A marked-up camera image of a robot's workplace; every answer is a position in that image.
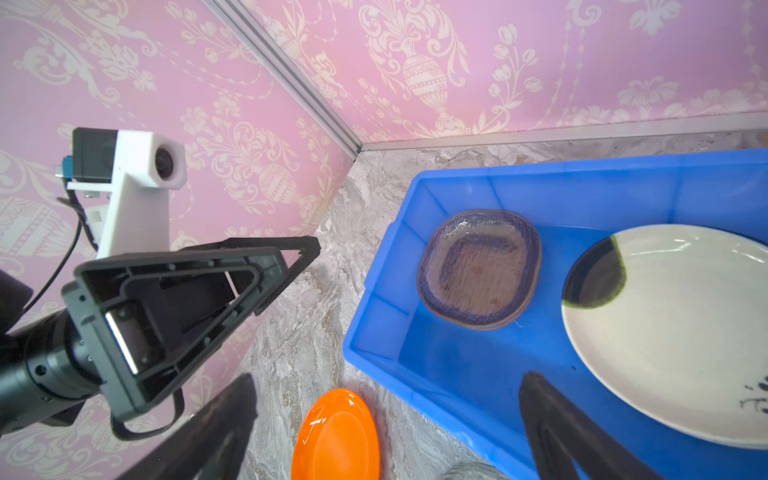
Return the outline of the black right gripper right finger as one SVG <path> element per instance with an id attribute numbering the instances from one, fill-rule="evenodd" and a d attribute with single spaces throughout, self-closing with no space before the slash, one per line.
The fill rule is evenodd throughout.
<path id="1" fill-rule="evenodd" d="M 518 401 L 541 479 L 658 479 L 660 476 L 556 389 L 544 375 L 523 375 Z"/>

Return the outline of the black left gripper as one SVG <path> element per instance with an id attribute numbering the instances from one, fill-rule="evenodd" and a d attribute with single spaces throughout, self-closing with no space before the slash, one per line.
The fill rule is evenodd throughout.
<path id="1" fill-rule="evenodd" d="M 84 263 L 62 289 L 66 309 L 10 334 L 32 290 L 1 274 L 1 432 L 70 426 L 100 393 L 113 434 L 174 401 L 184 383 L 251 315 L 260 315 L 320 254 L 317 238 L 228 238 L 175 252 Z"/>

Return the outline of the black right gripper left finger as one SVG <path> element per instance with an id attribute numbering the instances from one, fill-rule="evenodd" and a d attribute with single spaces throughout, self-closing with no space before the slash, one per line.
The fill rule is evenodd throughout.
<path id="1" fill-rule="evenodd" d="M 243 374 L 121 477 L 236 479 L 256 418 L 256 388 Z"/>

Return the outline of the grey glass plate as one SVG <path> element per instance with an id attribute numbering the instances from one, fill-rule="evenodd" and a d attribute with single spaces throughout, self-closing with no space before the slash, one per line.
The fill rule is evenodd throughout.
<path id="1" fill-rule="evenodd" d="M 438 480 L 508 480 L 497 468 L 480 461 L 461 461 L 448 467 Z"/>

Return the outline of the orange round plate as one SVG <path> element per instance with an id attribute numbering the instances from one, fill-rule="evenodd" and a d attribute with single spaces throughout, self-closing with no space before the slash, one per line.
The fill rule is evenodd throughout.
<path id="1" fill-rule="evenodd" d="M 381 453 L 373 416 L 355 392 L 325 393 L 309 410 L 293 452 L 293 479 L 378 479 Z"/>

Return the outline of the cream plate black brushstroke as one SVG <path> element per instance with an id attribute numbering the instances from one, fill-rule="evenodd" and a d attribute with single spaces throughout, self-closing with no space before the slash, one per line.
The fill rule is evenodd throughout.
<path id="1" fill-rule="evenodd" d="M 767 446 L 767 247 L 723 230 L 616 232 L 571 267 L 561 312 L 589 371 L 644 415 L 721 445 Z"/>

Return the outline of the pink glass plate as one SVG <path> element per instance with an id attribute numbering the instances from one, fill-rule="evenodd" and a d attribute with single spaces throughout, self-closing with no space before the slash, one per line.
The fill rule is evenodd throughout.
<path id="1" fill-rule="evenodd" d="M 464 328 L 489 331 L 515 322 L 530 305 L 542 266 L 542 241 L 524 216 L 472 209 L 443 222 L 416 273 L 425 307 Z"/>

